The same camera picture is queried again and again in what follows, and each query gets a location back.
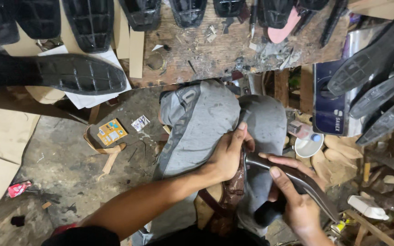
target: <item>wooden workbench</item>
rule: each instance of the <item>wooden workbench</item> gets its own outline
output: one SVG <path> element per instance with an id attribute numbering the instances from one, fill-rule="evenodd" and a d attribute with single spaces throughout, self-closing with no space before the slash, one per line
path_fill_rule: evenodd
<path id="1" fill-rule="evenodd" d="M 229 76 L 232 70 L 239 69 L 246 73 L 247 71 L 242 69 L 244 66 L 250 66 L 252 72 L 276 70 L 288 57 L 291 49 L 293 53 L 286 67 L 340 59 L 349 22 L 347 16 L 340 18 L 328 45 L 323 49 L 320 49 L 319 45 L 334 2 L 335 0 L 330 0 L 326 8 L 315 15 L 299 36 L 289 36 L 277 45 L 267 41 L 267 29 L 257 24 L 251 41 L 257 44 L 256 51 L 249 48 L 249 20 L 240 24 L 238 19 L 234 18 L 233 24 L 228 28 L 229 33 L 222 35 L 222 21 L 226 19 L 215 14 L 211 0 L 207 2 L 201 25 L 187 29 L 176 25 L 171 8 L 162 3 L 161 24 L 156 30 L 145 33 L 143 77 L 129 78 L 130 83 L 134 88 L 141 88 L 224 77 Z M 251 3 L 251 0 L 247 0 L 249 7 Z M 208 42 L 207 34 L 211 25 L 217 30 L 217 36 L 214 41 Z M 171 49 L 151 51 L 157 44 L 168 45 Z"/>

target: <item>concrete floor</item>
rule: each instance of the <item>concrete floor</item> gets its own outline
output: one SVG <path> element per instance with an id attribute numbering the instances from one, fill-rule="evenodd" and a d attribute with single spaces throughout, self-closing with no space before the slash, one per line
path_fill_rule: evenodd
<path id="1" fill-rule="evenodd" d="M 156 164 L 156 141 L 165 133 L 158 121 L 160 92 L 161 87 L 124 92 L 119 97 L 120 106 L 91 127 L 93 139 L 99 142 L 96 136 L 98 126 L 118 118 L 128 132 L 118 143 L 134 143 L 118 155 L 110 174 L 99 181 L 97 178 L 102 174 L 108 156 L 98 154 L 85 142 L 86 125 L 47 116 L 40 118 L 15 181 L 31 180 L 34 185 L 29 190 L 41 193 L 44 200 L 52 203 L 47 210 L 54 227 L 78 222 L 98 209 L 100 202 L 107 202 L 119 193 L 151 181 Z M 131 123 L 141 115 L 145 115 L 150 124 L 137 132 Z M 266 238 L 271 245 L 296 239 L 281 219 L 269 227 Z"/>

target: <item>leather strap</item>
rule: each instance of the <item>leather strap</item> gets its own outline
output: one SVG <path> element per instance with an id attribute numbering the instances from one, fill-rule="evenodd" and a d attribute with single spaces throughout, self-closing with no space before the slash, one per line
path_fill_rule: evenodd
<path id="1" fill-rule="evenodd" d="M 229 212 L 227 211 L 227 209 L 223 208 L 212 196 L 211 194 L 209 194 L 209 192 L 206 190 L 206 188 L 201 189 L 198 191 L 197 193 L 200 198 L 203 199 L 203 201 L 205 201 L 205 203 L 212 209 L 215 211 L 215 213 L 217 213 L 220 216 L 223 217 L 227 217 L 229 216 Z"/>

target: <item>leg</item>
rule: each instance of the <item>leg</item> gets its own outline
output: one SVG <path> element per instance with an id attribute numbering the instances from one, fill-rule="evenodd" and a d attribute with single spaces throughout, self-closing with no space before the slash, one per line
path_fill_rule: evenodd
<path id="1" fill-rule="evenodd" d="M 202 81 L 168 92 L 161 99 L 161 121 L 172 126 L 162 150 L 154 180 L 193 170 L 211 156 L 220 137 L 238 124 L 239 103 L 232 92 L 216 81 Z M 143 244 L 193 225 L 197 193 L 165 211 L 151 222 Z"/>
<path id="2" fill-rule="evenodd" d="M 287 118 L 280 101 L 269 96 L 246 95 L 239 98 L 240 121 L 246 121 L 250 135 L 255 139 L 255 152 L 282 154 L 287 134 Z M 267 228 L 254 219 L 255 211 L 268 199 L 272 178 L 267 170 L 250 167 L 244 185 L 244 197 L 238 204 L 238 226 L 259 237 Z"/>

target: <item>nail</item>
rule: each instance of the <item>nail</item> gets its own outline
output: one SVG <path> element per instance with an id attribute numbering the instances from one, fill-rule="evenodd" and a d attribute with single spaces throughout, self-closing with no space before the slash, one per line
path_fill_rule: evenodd
<path id="1" fill-rule="evenodd" d="M 270 173 L 273 176 L 273 178 L 277 179 L 279 176 L 281 176 L 281 172 L 279 171 L 279 168 L 277 167 L 272 167 L 270 168 Z"/>
<path id="2" fill-rule="evenodd" d="M 246 127 L 246 123 L 243 121 L 243 122 L 241 122 L 239 125 L 238 125 L 238 129 L 240 129 L 240 130 L 244 130 L 244 128 Z"/>

